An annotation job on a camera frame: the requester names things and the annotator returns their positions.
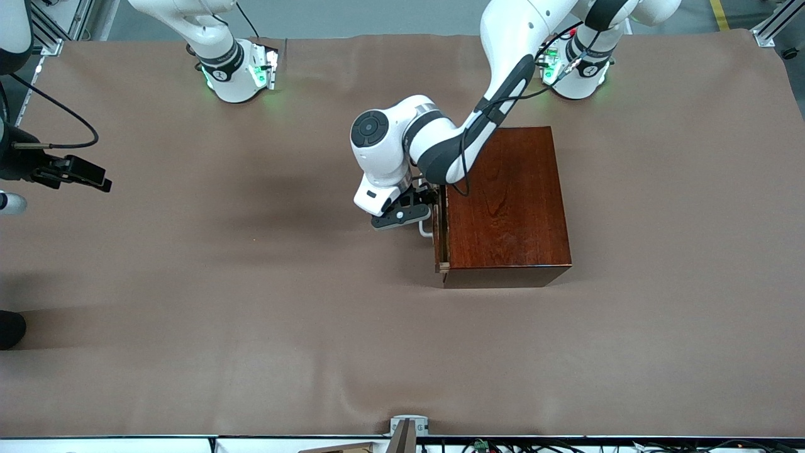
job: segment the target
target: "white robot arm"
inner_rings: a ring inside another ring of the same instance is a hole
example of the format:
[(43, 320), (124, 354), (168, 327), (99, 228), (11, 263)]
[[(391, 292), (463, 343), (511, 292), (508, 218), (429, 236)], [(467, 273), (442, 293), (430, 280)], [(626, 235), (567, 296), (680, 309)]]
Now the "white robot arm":
[(244, 102), (273, 88), (277, 52), (235, 39), (216, 15), (235, 0), (129, 0), (131, 6), (179, 33), (201, 62), (207, 85), (226, 102)]
[[(350, 135), (353, 153), (364, 171), (355, 204), (372, 214), (373, 226), (379, 230), (427, 218), (430, 209), (421, 205), (428, 200), (422, 191), (411, 188), (409, 161), (433, 185), (463, 179), (531, 82), (543, 41), (571, 11), (584, 25), (557, 52), (565, 57), (554, 62), (563, 64), (551, 73), (554, 80), (548, 85), (568, 98), (592, 94), (601, 78), (590, 77), (588, 67), (596, 68), (594, 75), (603, 75), (623, 34), (622, 24), (638, 1), (491, 0), (481, 19), (481, 42), (492, 73), (486, 93), (459, 127), (423, 95), (359, 115)], [(671, 13), (679, 5), (679, 0), (643, 1)]]

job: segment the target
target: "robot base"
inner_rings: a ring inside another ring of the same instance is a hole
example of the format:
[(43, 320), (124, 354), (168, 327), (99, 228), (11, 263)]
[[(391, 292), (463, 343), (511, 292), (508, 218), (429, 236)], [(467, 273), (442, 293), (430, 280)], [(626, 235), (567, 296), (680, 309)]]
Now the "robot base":
[(254, 44), (246, 39), (236, 39), (244, 52), (243, 63), (235, 70), (228, 81), (217, 79), (219, 74), (206, 69), (201, 72), (207, 79), (207, 86), (225, 102), (245, 102), (262, 89), (274, 89), (278, 55), (274, 49)]
[(573, 69), (573, 72), (557, 82), (559, 74), (570, 64), (564, 49), (555, 45), (550, 46), (545, 52), (545, 57), (540, 57), (540, 61), (547, 66), (542, 68), (543, 84), (549, 86), (555, 84), (552, 89), (559, 96), (575, 100), (587, 98), (595, 93), (596, 88), (604, 83), (607, 69), (609, 69), (609, 62), (601, 70), (597, 70), (594, 66), (588, 67), (587, 70), (596, 72), (584, 76), (579, 69)]

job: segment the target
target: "circular button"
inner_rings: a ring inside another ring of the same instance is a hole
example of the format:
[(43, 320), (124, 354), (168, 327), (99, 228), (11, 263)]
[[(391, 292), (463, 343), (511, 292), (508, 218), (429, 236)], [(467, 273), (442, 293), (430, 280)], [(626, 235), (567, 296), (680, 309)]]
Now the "circular button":
[(378, 130), (377, 119), (374, 118), (364, 118), (360, 124), (358, 124), (358, 130), (361, 132), (361, 135), (365, 137), (369, 137), (373, 135)]
[(380, 143), (389, 131), (389, 119), (380, 111), (370, 110), (355, 118), (352, 142), (356, 148), (372, 147)]

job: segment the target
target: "wood grain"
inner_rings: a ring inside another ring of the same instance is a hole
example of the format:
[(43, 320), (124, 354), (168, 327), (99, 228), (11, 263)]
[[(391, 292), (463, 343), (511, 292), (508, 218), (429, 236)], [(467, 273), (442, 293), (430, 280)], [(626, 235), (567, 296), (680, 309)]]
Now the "wood grain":
[(571, 263), (550, 127), (498, 129), (469, 180), (447, 190), (451, 272)]

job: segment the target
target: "floor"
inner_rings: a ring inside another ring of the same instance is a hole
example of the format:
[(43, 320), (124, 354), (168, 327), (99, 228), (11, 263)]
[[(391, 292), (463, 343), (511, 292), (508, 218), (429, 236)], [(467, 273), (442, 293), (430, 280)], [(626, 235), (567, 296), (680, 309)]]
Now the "floor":
[[(476, 35), (478, 21), (488, 0), (241, 0), (259, 33), (274, 38), (342, 38), (355, 35), (414, 34)], [(768, 17), (773, 0), (728, 0), (723, 2), (730, 28), (751, 28)], [(223, 14), (235, 36), (252, 35), (237, 10)], [(179, 36), (161, 22), (137, 12), (126, 0), (98, 0), (90, 27), (95, 39), (172, 40)], [(800, 15), (776, 38), (777, 49), (791, 48), (805, 39), (805, 15)], [(657, 27), (634, 25), (636, 34), (691, 34), (718, 31), (709, 0), (683, 0), (676, 14)], [(23, 76), (33, 74), (31, 61)], [(791, 87), (805, 114), (805, 57), (786, 61)], [(8, 77), (6, 87), (12, 117), (19, 111), (25, 90)]]

